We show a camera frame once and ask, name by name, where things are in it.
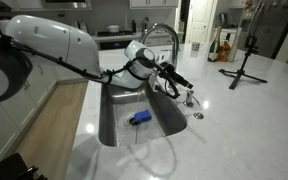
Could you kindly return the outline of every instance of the blue object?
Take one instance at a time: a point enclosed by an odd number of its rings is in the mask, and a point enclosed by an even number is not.
[[[149,110],[145,110],[134,114],[134,119],[136,122],[147,122],[152,119],[152,116]]]

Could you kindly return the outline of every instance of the floor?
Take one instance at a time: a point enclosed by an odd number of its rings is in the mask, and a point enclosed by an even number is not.
[[[65,179],[87,82],[58,85],[17,152],[50,180]]]

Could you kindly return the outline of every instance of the tripod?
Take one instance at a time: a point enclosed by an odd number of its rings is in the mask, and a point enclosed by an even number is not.
[[[244,67],[245,67],[245,64],[246,64],[246,61],[247,61],[248,57],[252,53],[253,54],[257,54],[258,53],[258,50],[257,50],[258,47],[255,47],[256,40],[257,40],[257,38],[255,36],[248,36],[247,37],[246,43],[245,43],[245,47],[248,48],[248,49],[247,49],[247,51],[245,53],[245,58],[244,58],[242,66],[241,66],[241,69],[237,70],[236,72],[226,71],[224,69],[218,70],[219,72],[223,73],[225,76],[229,76],[229,77],[234,77],[235,78],[234,81],[232,82],[231,86],[229,87],[229,89],[232,89],[232,90],[235,89],[235,87],[236,87],[238,81],[240,80],[241,76],[245,76],[245,77],[257,80],[257,81],[259,81],[261,83],[267,83],[266,80],[259,79],[259,78],[256,78],[256,77],[253,77],[253,76],[245,74],[245,71],[244,71]]]

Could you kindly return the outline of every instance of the stainless steel sink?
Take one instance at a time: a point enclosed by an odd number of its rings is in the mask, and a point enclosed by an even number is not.
[[[155,93],[147,83],[136,91],[103,85],[101,92],[99,139],[107,146],[144,143],[184,130],[187,121],[174,102]],[[148,109],[152,120],[137,126],[130,118]]]

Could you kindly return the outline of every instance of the kitchen island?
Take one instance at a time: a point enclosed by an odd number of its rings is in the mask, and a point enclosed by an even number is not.
[[[176,102],[187,127],[143,144],[105,146],[98,138],[101,85],[89,82],[66,179],[288,180],[288,65],[252,54],[246,73],[268,83],[243,77],[230,90],[233,78],[218,70],[239,69],[242,51],[234,63],[210,63],[207,45],[198,53],[191,52],[190,44],[180,49],[178,73],[194,85],[201,104],[185,107],[181,102],[186,89],[177,86],[181,96]],[[101,66],[122,67],[127,61],[123,52],[101,51]],[[204,119],[195,119],[195,112],[203,113]]]

